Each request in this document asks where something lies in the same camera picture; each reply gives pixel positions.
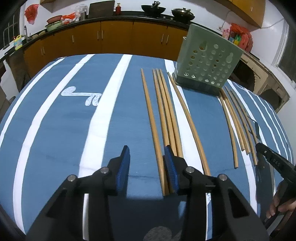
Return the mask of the wooden chopstick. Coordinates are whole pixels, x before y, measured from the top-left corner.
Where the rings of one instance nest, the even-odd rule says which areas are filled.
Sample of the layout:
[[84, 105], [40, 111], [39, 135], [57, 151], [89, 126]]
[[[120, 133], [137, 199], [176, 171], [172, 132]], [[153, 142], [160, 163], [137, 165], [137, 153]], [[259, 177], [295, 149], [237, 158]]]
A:
[[236, 148], [236, 142], [235, 142], [236, 138], [235, 138], [235, 135], [234, 135], [234, 132], [233, 132], [233, 128], [232, 128], [232, 125], [231, 125], [231, 122], [230, 122], [230, 118], [229, 118], [227, 108], [226, 108], [224, 99], [222, 97], [222, 94], [219, 94], [219, 99], [220, 99], [220, 102], [222, 104], [222, 108], [223, 108], [223, 111], [224, 111], [224, 114], [225, 114], [225, 117], [226, 117], [226, 121], [227, 121], [227, 126], [228, 126], [228, 129], [229, 129], [229, 135], [230, 135], [232, 152], [233, 152], [234, 168], [237, 169], [239, 167], [239, 165], [238, 165], [238, 155], [237, 155], [237, 148]]
[[248, 123], [248, 126], [250, 128], [250, 132], [251, 132], [251, 134], [253, 136], [254, 142], [255, 142], [255, 144], [257, 144], [259, 141], [258, 141], [257, 135], [256, 135], [256, 133], [254, 131], [254, 128], [253, 128], [253, 126], [251, 124], [250, 117], [249, 117], [247, 111], [244, 108], [244, 105], [242, 104], [241, 100], [239, 99], [239, 97], [237, 96], [237, 94], [233, 90], [231, 90], [231, 93], [234, 95], [234, 98], [236, 99], [237, 103], [239, 104], [239, 106], [240, 106], [240, 108], [241, 108], [241, 110], [242, 110], [242, 112], [243, 112], [243, 114], [245, 116], [245, 119], [246, 119], [246, 121]]
[[152, 104], [151, 104], [151, 99], [149, 96], [149, 90], [147, 87], [147, 82], [145, 80], [144, 70], [142, 68], [140, 69], [140, 73], [141, 73], [141, 77], [142, 77], [142, 85], [144, 88], [145, 101], [147, 104], [149, 123], [151, 126], [152, 140], [153, 140], [153, 144], [154, 144], [154, 151], [155, 151], [157, 165], [158, 165], [159, 180], [161, 183], [162, 194], [163, 194], [163, 196], [167, 196], [167, 195], [169, 195], [170, 192], [169, 192], [169, 187], [168, 187], [167, 178], [166, 178], [163, 155], [161, 152], [161, 146], [160, 146], [160, 142], [159, 142], [159, 136], [158, 136], [158, 131], [157, 131], [156, 122], [155, 122], [155, 118], [154, 118], [154, 113], [152, 110]]
[[157, 72], [157, 77], [158, 77], [158, 81], [159, 81], [161, 97], [162, 97], [162, 100], [163, 100], [163, 106], [164, 106], [164, 112], [165, 112], [165, 118], [166, 118], [166, 128], [167, 128], [167, 131], [168, 131], [169, 143], [166, 144], [166, 146], [170, 145], [171, 149], [173, 150], [173, 153], [177, 154], [175, 135], [174, 135], [173, 125], [172, 125], [172, 121], [171, 121], [171, 115], [170, 115], [167, 95], [166, 95], [164, 84], [163, 84], [163, 79], [162, 79], [160, 70], [157, 69], [156, 72]]
[[164, 78], [162, 70], [160, 70], [160, 75], [161, 75], [161, 79], [162, 79], [162, 83], [163, 83], [163, 87], [164, 87], [164, 91], [165, 91], [165, 95], [166, 95], [166, 102], [168, 104], [168, 109], [169, 109], [169, 113], [170, 113], [171, 129], [172, 129], [171, 132], [174, 134], [176, 154], [179, 157], [183, 157], [182, 144], [181, 144], [179, 128], [178, 128], [178, 124], [177, 124], [177, 120], [176, 120], [176, 115], [175, 115], [173, 104], [171, 102], [171, 96], [170, 96], [170, 93], [169, 93], [169, 90], [167, 87], [167, 83]]
[[243, 137], [243, 141], [244, 141], [244, 145], [245, 145], [245, 152], [246, 152], [246, 154], [249, 154], [249, 153], [251, 152], [251, 150], [250, 150], [250, 147], [249, 147], [249, 144], [248, 144], [247, 138], [246, 138], [246, 136], [245, 136], [245, 133], [244, 133], [244, 131], [243, 131], [243, 127], [242, 127], [242, 125], [241, 125], [241, 123], [240, 123], [240, 121], [239, 121], [239, 118], [238, 118], [237, 113], [236, 113], [236, 116], [237, 116], [237, 119], [238, 119], [239, 127], [240, 127], [240, 129], [241, 129], [241, 135], [242, 135], [242, 137]]
[[170, 80], [171, 95], [173, 97], [177, 125], [181, 138], [182, 156], [188, 166], [192, 166], [203, 174], [210, 176], [211, 172], [205, 153], [185, 101], [170, 73], [168, 73], [168, 78]]
[[243, 127], [243, 131], [244, 131], [245, 136], [247, 138], [247, 141], [248, 141], [248, 144], [249, 144], [249, 147], [250, 147], [250, 150], [251, 150], [251, 152], [248, 155], [251, 155], [253, 164], [254, 164], [254, 166], [256, 166], [258, 161], [257, 161], [257, 157], [256, 157], [256, 154], [255, 154], [253, 138], [250, 135], [249, 126], [247, 124], [245, 116], [244, 116], [239, 104], [237, 103], [236, 99], [234, 98], [234, 95], [231, 93], [231, 90], [229, 88], [227, 88], [227, 87], [225, 89], [227, 91], [228, 96], [231, 99], [232, 104], [234, 105], [234, 108], [235, 108], [236, 113], [238, 115], [239, 121], [240, 121], [240, 123], [241, 123], [241, 125]]
[[236, 113], [235, 113], [235, 111], [233, 109], [233, 106], [232, 106], [227, 94], [225, 93], [225, 91], [223, 89], [221, 89], [220, 91], [221, 91], [221, 94], [222, 94], [222, 97], [223, 97], [224, 101], [226, 102], [227, 108], [230, 111], [231, 117], [233, 119], [234, 126], [235, 126], [235, 129], [236, 129], [236, 133], [237, 133], [238, 139], [239, 139], [240, 149], [241, 149], [241, 151], [244, 151], [245, 150], [245, 145], [244, 145], [243, 137], [241, 135], [241, 129], [239, 127], [239, 123], [238, 123]]
[[[168, 132], [168, 127], [167, 127], [165, 108], [164, 108], [163, 98], [162, 98], [162, 94], [161, 94], [161, 90], [160, 90], [160, 82], [157, 77], [157, 71], [155, 69], [153, 69], [152, 74], [153, 74], [153, 78], [154, 78], [154, 87], [155, 87], [155, 91], [156, 91], [159, 117], [160, 117], [160, 121], [161, 121], [163, 144], [165, 147], [169, 144], [169, 132]], [[163, 196], [167, 196], [170, 194], [170, 190], [169, 190], [170, 186], [169, 186], [168, 178], [166, 175], [166, 169], [165, 169], [166, 166], [165, 166], [165, 162], [163, 160], [163, 155], [161, 152], [161, 145], [159, 142], [159, 136], [158, 136], [157, 130], [155, 130], [154, 133], [156, 134], [156, 140], [154, 141], [154, 148], [156, 151], [162, 193], [163, 193]]]

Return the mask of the upper wooden kitchen cabinets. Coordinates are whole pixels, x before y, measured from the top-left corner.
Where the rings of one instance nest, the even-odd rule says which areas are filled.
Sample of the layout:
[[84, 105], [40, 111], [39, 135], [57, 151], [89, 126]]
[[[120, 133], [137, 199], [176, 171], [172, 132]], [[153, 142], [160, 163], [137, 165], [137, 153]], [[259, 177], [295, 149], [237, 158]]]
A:
[[249, 24], [261, 28], [266, 0], [216, 0]]

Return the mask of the wooden kitchen cabinets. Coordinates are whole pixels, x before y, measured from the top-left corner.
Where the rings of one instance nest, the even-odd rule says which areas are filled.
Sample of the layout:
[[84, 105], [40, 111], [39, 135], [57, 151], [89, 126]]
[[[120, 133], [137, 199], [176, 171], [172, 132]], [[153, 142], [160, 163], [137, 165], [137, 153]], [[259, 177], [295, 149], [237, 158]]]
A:
[[60, 30], [24, 51], [33, 77], [58, 57], [82, 54], [134, 54], [176, 61], [187, 31], [139, 21], [100, 21]]
[[216, 0], [249, 24], [261, 28], [266, 0]]

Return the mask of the lower wooden kitchen cabinets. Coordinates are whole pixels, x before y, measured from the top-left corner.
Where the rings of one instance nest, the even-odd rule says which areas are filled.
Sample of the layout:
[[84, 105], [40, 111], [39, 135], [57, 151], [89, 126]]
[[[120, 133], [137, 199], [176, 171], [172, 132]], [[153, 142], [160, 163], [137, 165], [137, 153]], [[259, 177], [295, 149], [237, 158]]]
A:
[[33, 77], [58, 57], [82, 54], [134, 54], [176, 61], [187, 31], [139, 21], [100, 21], [60, 30], [24, 51]]

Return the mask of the white side table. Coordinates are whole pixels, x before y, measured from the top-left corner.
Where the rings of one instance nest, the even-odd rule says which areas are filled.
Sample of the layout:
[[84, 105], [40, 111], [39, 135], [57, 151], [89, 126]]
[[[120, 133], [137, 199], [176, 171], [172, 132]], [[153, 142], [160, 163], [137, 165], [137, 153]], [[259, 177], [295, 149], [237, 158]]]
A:
[[276, 76], [259, 59], [243, 52], [229, 79], [266, 100], [279, 112], [290, 95]]

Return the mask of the blue white striped tablecloth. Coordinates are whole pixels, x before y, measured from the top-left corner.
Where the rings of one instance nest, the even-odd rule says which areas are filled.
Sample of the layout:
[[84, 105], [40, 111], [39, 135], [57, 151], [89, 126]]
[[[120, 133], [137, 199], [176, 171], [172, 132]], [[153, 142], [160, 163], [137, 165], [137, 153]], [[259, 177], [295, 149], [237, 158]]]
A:
[[[161, 149], [161, 123], [152, 69], [161, 69], [173, 101], [184, 159], [202, 170], [188, 121], [166, 75], [173, 61], [135, 55], [77, 55], [47, 64], [20, 92], [1, 122], [1, 206], [23, 232], [70, 174], [91, 175], [130, 149], [127, 192], [110, 197], [115, 240], [179, 240], [184, 196], [163, 197], [140, 69], [143, 69]], [[270, 104], [228, 80], [259, 139], [295, 162], [283, 125]], [[264, 220], [274, 187], [270, 169], [238, 152], [234, 169], [221, 102], [178, 86], [200, 137], [212, 176], [225, 173]]]

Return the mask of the right window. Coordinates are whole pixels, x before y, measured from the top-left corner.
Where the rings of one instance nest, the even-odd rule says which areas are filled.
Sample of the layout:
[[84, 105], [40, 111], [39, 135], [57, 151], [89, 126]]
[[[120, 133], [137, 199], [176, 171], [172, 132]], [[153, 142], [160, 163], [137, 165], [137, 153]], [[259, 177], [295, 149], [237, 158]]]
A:
[[278, 68], [293, 82], [295, 82], [295, 28], [284, 21], [284, 42], [277, 63]]

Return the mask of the green perforated utensil holder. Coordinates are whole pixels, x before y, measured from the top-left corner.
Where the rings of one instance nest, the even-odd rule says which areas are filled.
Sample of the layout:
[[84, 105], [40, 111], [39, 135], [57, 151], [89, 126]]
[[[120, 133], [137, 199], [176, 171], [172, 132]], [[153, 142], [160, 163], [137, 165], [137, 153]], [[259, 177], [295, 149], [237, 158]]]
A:
[[175, 80], [181, 87], [218, 96], [243, 50], [218, 34], [189, 26], [178, 55]]

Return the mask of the red bags and bottles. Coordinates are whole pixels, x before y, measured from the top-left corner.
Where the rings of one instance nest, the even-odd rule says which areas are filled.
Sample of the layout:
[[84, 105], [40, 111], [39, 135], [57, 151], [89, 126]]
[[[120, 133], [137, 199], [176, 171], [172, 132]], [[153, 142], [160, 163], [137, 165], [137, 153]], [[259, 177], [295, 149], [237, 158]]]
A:
[[229, 28], [222, 29], [222, 37], [248, 53], [253, 47], [251, 33], [247, 30], [247, 28], [235, 23], [232, 23]]

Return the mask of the yellow detergent bottle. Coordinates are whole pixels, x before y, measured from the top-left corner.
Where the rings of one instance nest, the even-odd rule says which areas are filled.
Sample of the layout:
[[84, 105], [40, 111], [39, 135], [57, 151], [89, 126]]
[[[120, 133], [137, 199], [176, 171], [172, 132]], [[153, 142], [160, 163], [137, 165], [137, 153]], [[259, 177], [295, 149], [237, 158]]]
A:
[[15, 50], [18, 50], [22, 47], [23, 42], [22, 42], [22, 35], [18, 35], [14, 37], [14, 48]]

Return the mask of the black wok with lid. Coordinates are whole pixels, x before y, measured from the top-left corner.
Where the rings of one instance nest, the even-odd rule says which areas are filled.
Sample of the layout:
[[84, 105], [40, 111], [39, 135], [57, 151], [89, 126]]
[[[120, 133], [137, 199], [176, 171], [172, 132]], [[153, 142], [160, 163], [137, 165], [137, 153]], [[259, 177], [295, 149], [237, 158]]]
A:
[[176, 8], [172, 9], [171, 12], [173, 14], [174, 19], [179, 22], [187, 23], [195, 18], [194, 14], [191, 12], [190, 9]]

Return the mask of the sink faucet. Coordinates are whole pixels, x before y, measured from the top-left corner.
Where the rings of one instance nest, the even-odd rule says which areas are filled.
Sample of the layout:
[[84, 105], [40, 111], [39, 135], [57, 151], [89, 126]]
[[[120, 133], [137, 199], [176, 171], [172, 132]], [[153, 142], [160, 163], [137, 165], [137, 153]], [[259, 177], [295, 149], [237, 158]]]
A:
[[26, 40], [27, 42], [29, 42], [29, 41], [31, 40], [31, 37], [30, 37], [30, 35], [28, 35], [28, 32], [27, 32], [27, 26], [26, 26], [26, 25], [24, 25], [23, 30], [24, 30], [24, 38], [25, 38], [25, 40]]

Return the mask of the left barred window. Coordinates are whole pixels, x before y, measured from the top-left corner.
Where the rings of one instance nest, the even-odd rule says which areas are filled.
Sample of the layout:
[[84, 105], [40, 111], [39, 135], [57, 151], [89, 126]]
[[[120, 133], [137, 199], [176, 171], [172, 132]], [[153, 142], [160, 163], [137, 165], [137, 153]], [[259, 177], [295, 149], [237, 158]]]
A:
[[14, 37], [17, 37], [20, 34], [19, 29], [19, 17], [20, 10], [17, 10], [12, 16], [10, 16], [9, 20], [4, 23], [1, 27], [1, 49], [10, 44], [13, 41]]

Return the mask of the stacked bowls on counter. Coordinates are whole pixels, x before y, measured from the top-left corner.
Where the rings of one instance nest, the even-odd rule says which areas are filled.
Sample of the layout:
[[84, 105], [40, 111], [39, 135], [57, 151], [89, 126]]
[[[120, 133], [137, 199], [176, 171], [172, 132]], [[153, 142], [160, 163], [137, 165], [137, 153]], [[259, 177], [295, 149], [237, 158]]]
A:
[[57, 15], [57, 16], [53, 16], [53, 17], [49, 18], [47, 20], [47, 23], [48, 24], [45, 27], [48, 32], [56, 29], [57, 27], [62, 25], [62, 15]]

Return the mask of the clear plastic jar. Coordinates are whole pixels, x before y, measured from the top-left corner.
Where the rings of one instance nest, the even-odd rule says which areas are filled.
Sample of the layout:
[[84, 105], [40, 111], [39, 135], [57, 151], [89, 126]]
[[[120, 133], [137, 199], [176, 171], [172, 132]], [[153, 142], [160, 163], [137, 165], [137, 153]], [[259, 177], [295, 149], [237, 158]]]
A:
[[75, 7], [75, 20], [84, 20], [88, 12], [88, 6], [81, 4]]

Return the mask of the dark cutting board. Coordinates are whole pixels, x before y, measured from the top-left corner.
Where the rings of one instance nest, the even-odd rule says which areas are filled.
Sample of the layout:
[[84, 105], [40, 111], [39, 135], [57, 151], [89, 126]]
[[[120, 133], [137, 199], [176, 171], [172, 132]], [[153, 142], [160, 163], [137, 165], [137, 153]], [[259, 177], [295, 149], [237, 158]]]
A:
[[112, 16], [115, 1], [101, 1], [91, 3], [89, 6], [88, 18], [98, 18], [102, 16]]

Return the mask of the red bottle on counter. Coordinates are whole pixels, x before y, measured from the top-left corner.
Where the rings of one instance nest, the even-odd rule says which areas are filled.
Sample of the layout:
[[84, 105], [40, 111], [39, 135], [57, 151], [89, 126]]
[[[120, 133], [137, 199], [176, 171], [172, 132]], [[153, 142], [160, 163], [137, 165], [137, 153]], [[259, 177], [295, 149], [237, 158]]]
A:
[[117, 6], [115, 8], [115, 14], [120, 15], [121, 14], [121, 5], [120, 3], [117, 3]]

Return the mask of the red plastic bag on wall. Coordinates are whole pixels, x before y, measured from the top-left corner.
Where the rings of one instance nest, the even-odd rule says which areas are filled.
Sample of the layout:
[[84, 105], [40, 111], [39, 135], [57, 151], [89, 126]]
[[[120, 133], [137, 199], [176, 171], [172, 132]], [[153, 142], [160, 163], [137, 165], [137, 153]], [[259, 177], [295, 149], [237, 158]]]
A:
[[38, 15], [39, 4], [31, 4], [25, 9], [25, 17], [27, 22], [31, 25], [35, 23], [36, 17]]

